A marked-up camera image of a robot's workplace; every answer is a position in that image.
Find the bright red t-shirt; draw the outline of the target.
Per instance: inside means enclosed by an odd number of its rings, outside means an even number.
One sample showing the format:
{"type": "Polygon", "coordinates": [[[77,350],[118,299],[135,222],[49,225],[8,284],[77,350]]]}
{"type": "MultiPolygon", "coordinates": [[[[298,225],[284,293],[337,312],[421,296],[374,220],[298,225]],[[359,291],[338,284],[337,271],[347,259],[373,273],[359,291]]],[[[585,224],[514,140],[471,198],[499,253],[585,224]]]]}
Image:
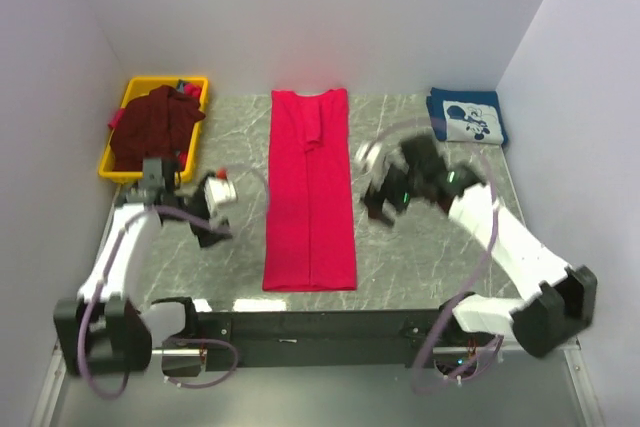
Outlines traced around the bright red t-shirt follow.
{"type": "Polygon", "coordinates": [[[262,287],[352,291],[357,261],[346,89],[271,94],[262,287]]]}

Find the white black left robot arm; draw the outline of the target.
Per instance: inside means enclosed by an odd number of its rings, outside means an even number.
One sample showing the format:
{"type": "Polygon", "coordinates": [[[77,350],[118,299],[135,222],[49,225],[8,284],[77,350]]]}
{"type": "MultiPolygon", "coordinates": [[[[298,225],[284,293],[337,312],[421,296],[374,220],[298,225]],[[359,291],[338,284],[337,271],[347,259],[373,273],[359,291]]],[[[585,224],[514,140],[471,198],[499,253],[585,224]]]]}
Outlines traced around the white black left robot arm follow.
{"type": "Polygon", "coordinates": [[[176,162],[149,158],[141,179],[125,185],[114,203],[104,246],[75,297],[57,302],[53,320],[67,370],[90,378],[144,371],[167,340],[193,346],[200,335],[194,301],[173,297],[145,312],[133,293],[152,242],[167,222],[188,224],[201,248],[231,239],[221,207],[237,201],[224,171],[209,171],[190,195],[180,193],[176,162]]]}

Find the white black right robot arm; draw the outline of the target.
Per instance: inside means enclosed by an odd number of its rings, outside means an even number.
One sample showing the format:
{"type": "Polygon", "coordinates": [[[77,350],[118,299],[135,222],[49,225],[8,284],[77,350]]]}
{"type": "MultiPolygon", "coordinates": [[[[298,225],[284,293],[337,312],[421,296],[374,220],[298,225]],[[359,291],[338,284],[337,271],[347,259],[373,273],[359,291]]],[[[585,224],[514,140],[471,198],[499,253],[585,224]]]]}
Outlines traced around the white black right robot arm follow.
{"type": "Polygon", "coordinates": [[[368,217],[391,227],[395,221],[386,207],[402,214],[411,201],[426,201],[467,231],[518,292],[515,298],[497,298],[463,288],[444,306],[450,311],[438,324],[444,342],[460,346],[473,333],[491,334],[511,338],[542,358],[592,325],[596,275],[539,241],[506,207],[488,176],[469,164],[447,164],[429,134],[403,139],[399,153],[395,162],[374,140],[355,155],[370,177],[361,198],[368,217]]]}

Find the folded blue printed t-shirt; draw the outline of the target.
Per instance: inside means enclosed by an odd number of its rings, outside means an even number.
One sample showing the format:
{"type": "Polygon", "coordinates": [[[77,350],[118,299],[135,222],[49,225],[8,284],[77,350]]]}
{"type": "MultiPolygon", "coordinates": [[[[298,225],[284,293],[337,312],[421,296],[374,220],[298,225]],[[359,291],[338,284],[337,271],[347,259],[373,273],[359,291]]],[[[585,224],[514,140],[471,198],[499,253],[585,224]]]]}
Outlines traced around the folded blue printed t-shirt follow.
{"type": "Polygon", "coordinates": [[[499,146],[509,142],[496,91],[452,91],[432,87],[426,107],[439,141],[499,146]]]}

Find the dark maroon t-shirt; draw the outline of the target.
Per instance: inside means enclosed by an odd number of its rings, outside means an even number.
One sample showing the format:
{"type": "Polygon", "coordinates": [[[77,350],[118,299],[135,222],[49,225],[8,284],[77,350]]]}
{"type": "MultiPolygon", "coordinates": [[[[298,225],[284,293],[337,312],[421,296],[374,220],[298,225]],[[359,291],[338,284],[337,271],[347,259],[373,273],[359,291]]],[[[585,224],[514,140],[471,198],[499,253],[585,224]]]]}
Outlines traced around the dark maroon t-shirt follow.
{"type": "Polygon", "coordinates": [[[113,170],[142,170],[145,158],[176,159],[189,151],[194,126],[205,119],[200,102],[162,85],[131,100],[113,131],[113,170]]]}

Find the pink garment in bin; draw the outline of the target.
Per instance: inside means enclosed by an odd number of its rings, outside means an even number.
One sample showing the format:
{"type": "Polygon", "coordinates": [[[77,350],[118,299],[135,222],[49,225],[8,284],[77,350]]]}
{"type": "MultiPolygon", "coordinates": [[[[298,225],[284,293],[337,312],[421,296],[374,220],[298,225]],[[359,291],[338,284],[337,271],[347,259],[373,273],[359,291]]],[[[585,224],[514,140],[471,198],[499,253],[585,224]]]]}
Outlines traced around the pink garment in bin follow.
{"type": "Polygon", "coordinates": [[[118,123],[120,122],[124,112],[125,112],[125,109],[124,108],[120,108],[114,113],[114,115],[112,116],[111,120],[108,122],[108,128],[109,129],[111,129],[111,130],[115,130],[116,129],[116,127],[117,127],[118,123]]]}

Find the yellow plastic bin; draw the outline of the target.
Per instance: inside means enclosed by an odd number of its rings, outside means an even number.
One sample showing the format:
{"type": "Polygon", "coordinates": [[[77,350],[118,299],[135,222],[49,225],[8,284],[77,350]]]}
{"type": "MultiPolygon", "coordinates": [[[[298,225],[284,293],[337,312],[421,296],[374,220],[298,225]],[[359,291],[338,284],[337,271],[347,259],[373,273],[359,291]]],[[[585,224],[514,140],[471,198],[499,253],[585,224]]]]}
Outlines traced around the yellow plastic bin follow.
{"type": "Polygon", "coordinates": [[[191,181],[208,103],[205,77],[132,78],[109,123],[98,175],[119,184],[131,183],[142,178],[145,159],[158,157],[177,163],[179,181],[191,181]]]}

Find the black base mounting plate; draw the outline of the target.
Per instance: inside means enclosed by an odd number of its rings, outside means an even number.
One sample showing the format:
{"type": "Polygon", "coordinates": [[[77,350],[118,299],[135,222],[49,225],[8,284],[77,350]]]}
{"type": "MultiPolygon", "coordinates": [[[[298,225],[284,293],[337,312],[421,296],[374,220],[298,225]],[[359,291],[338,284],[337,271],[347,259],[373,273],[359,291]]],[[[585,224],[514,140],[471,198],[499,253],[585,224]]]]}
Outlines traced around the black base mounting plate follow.
{"type": "Polygon", "coordinates": [[[155,355],[168,377],[223,373],[239,353],[240,368],[412,364],[440,315],[437,309],[207,312],[185,340],[170,340],[155,355]]]}

